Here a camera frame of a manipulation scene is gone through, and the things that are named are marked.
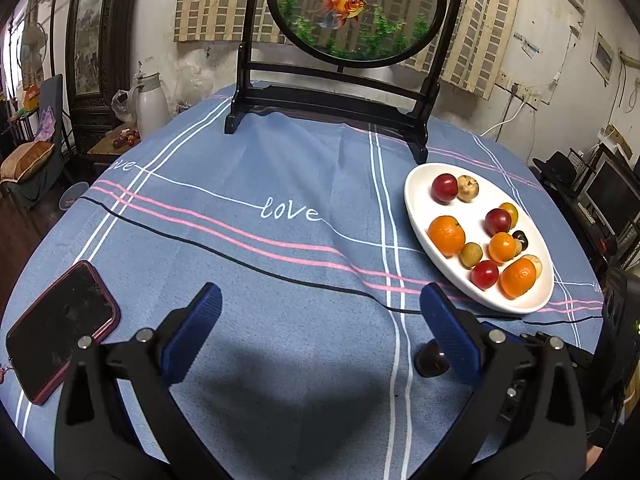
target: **goldfish painting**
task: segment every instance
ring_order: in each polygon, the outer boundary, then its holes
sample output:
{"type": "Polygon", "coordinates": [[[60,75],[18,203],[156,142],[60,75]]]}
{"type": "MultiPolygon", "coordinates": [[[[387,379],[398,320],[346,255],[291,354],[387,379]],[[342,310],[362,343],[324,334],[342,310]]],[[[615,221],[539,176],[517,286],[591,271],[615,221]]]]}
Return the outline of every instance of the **goldfish painting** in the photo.
{"type": "Polygon", "coordinates": [[[318,23],[322,28],[340,28],[348,18],[358,21],[358,15],[364,10],[366,0],[321,0],[322,9],[326,11],[324,22],[318,23]]]}

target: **red grape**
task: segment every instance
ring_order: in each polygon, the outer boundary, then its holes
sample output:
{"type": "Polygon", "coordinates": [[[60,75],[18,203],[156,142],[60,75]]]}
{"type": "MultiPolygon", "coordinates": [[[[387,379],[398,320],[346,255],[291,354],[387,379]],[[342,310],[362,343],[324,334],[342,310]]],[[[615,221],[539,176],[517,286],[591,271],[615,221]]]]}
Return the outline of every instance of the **red grape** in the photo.
{"type": "Polygon", "coordinates": [[[458,196],[458,180],[450,173],[438,175],[431,184],[431,194],[445,204],[458,196]]]}
{"type": "Polygon", "coordinates": [[[511,215],[504,209],[491,209],[484,217],[484,228],[489,236],[496,233],[508,233],[511,227],[511,215]]]}
{"type": "Polygon", "coordinates": [[[498,266],[491,260],[483,260],[471,271],[471,282],[482,290],[487,290],[498,281],[500,271],[498,266]]]}

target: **carved wooden frame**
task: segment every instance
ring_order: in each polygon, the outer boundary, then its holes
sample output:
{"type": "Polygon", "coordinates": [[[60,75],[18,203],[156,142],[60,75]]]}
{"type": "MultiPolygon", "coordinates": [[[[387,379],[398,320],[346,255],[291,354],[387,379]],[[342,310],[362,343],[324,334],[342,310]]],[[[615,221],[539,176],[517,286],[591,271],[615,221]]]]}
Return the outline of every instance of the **carved wooden frame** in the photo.
{"type": "Polygon", "coordinates": [[[66,20],[66,93],[78,153],[86,154],[120,121],[111,110],[111,98],[130,86],[130,33],[134,0],[102,0],[98,39],[100,90],[76,95],[76,20],[78,1],[70,0],[66,20]]]}

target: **plate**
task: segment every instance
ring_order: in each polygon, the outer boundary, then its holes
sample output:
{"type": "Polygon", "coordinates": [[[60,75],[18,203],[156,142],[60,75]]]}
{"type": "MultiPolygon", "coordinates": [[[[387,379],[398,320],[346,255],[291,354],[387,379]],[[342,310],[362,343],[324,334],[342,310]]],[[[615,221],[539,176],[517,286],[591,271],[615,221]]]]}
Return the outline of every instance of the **plate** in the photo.
{"type": "MultiPolygon", "coordinates": [[[[440,269],[453,285],[464,292],[468,297],[495,310],[510,312],[512,314],[528,314],[544,307],[551,298],[554,290],[554,274],[549,250],[545,240],[533,223],[533,220],[515,200],[503,190],[492,184],[487,179],[450,164],[427,163],[414,168],[404,181],[404,203],[409,213],[411,225],[418,237],[422,248],[431,261],[440,269]],[[431,197],[431,184],[434,179],[442,174],[450,173],[456,178],[461,175],[469,175],[478,181],[480,191],[478,196],[469,203],[454,199],[448,204],[436,202],[431,197]],[[471,271],[465,269],[457,256],[446,258],[436,248],[427,236],[431,221],[442,215],[450,215],[456,218],[465,230],[466,241],[480,244],[484,251],[484,257],[488,258],[487,245],[491,237],[484,230],[484,216],[501,203],[510,202],[518,210],[518,223],[515,230],[524,231],[529,240],[529,247],[523,254],[534,254],[542,261],[542,274],[530,290],[519,298],[510,300],[500,291],[496,283],[488,290],[477,288],[469,280],[471,271]]],[[[511,262],[498,266],[502,272],[511,262]]]]}

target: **orange pillow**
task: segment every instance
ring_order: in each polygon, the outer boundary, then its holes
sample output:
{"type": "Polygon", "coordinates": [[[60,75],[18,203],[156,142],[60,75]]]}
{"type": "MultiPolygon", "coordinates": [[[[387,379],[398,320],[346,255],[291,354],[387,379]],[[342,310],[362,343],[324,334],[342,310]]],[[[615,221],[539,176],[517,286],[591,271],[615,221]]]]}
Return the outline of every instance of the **orange pillow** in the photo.
{"type": "Polygon", "coordinates": [[[44,140],[21,144],[0,166],[0,182],[27,180],[47,163],[52,152],[53,144],[44,140]]]}

